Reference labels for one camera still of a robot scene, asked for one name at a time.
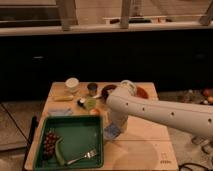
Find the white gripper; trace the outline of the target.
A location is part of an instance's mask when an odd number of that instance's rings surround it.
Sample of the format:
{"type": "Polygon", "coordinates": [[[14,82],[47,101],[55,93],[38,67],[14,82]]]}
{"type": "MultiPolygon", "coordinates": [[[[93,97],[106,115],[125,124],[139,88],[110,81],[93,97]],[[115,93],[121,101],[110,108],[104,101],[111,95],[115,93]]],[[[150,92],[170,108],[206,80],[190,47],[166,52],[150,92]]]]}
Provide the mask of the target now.
{"type": "Polygon", "coordinates": [[[108,122],[114,124],[124,133],[127,129],[128,115],[112,109],[108,110],[108,122]]]}

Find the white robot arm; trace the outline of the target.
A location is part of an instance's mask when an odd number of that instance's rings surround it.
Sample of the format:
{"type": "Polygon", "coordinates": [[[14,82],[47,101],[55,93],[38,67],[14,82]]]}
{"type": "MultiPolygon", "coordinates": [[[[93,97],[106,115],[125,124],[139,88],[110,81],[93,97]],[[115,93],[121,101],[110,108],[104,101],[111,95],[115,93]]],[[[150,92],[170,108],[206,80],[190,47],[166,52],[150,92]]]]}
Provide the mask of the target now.
{"type": "Polygon", "coordinates": [[[137,86],[123,80],[108,96],[106,104],[112,121],[117,125],[131,115],[204,139],[213,139],[212,106],[149,100],[137,97],[136,93],[137,86]]]}

